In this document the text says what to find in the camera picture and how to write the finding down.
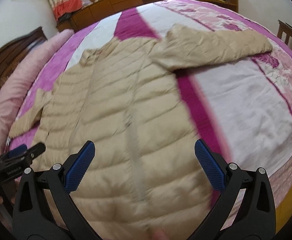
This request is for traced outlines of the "beige puffer jacket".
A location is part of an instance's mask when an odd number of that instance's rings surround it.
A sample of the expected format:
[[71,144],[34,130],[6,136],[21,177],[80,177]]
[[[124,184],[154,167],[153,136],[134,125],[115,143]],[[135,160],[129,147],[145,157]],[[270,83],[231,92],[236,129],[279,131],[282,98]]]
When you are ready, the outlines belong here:
[[51,91],[38,90],[8,136],[39,124],[33,142],[46,151],[34,161],[36,171],[94,142],[96,155],[71,197],[101,237],[148,239],[164,228],[171,239],[186,239],[208,213],[211,187],[194,154],[198,134],[174,72],[271,50],[254,30],[180,24],[160,40],[112,38],[84,51]]

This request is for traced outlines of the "wooden chair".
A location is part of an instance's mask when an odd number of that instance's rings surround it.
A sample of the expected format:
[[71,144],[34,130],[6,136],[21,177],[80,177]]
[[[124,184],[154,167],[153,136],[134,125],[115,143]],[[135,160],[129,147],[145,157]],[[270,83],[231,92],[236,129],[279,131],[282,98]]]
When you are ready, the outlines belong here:
[[290,38],[292,38],[292,26],[285,22],[282,22],[281,20],[278,20],[278,22],[279,22],[279,29],[278,29],[277,37],[279,39],[282,39],[282,35],[283,33],[285,33],[286,37],[285,37],[284,43],[288,45]]

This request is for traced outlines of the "dark wooden headboard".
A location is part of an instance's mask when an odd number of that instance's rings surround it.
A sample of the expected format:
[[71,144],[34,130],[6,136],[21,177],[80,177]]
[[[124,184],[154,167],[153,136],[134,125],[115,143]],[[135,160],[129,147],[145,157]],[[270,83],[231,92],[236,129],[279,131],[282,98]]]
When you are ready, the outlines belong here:
[[47,40],[42,27],[15,38],[0,48],[0,89],[17,65],[37,46]]

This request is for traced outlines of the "pink rolled quilt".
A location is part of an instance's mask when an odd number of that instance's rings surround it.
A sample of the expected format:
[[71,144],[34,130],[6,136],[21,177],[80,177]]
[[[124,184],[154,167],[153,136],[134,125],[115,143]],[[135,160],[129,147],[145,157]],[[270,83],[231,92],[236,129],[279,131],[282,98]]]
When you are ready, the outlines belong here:
[[0,90],[0,155],[4,153],[10,128],[21,105],[49,59],[74,34],[71,29],[58,33],[33,49],[16,67]]

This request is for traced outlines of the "yellow wooden bed frame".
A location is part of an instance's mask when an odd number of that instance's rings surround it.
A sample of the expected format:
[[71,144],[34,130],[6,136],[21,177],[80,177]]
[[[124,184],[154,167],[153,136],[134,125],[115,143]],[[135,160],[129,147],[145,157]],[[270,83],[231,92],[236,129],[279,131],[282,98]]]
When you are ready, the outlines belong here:
[[276,208],[276,232],[278,232],[292,216],[292,186],[284,200]]

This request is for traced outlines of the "pink purple floral bedspread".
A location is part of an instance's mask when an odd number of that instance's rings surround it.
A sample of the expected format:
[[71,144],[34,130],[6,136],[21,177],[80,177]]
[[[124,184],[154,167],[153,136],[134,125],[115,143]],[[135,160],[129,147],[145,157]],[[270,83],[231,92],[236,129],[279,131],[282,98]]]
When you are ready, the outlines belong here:
[[[197,139],[243,169],[277,172],[292,157],[292,51],[266,28],[216,5],[167,0],[109,16],[75,34],[80,44],[71,50],[52,87],[44,91],[51,91],[60,74],[76,65],[84,51],[101,48],[112,38],[160,40],[175,24],[211,32],[254,30],[269,40],[271,51],[174,73]],[[35,123],[31,129],[36,134],[38,128]],[[9,137],[11,145],[24,141],[30,130]],[[36,144],[33,138],[31,145]]]

